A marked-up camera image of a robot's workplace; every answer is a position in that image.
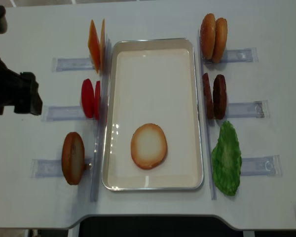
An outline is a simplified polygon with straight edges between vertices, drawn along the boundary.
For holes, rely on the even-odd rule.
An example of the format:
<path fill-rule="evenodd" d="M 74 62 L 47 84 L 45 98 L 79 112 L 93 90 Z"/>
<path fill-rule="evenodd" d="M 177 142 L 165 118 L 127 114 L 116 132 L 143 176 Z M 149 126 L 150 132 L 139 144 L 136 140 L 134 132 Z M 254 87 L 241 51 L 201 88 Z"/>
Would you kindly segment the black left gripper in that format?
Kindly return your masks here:
<path fill-rule="evenodd" d="M 17 74 L 0 59 L 0 115 L 6 106 L 13 106 L 16 114 L 41 115 L 43 103 L 38 86 L 33 73 Z"/>

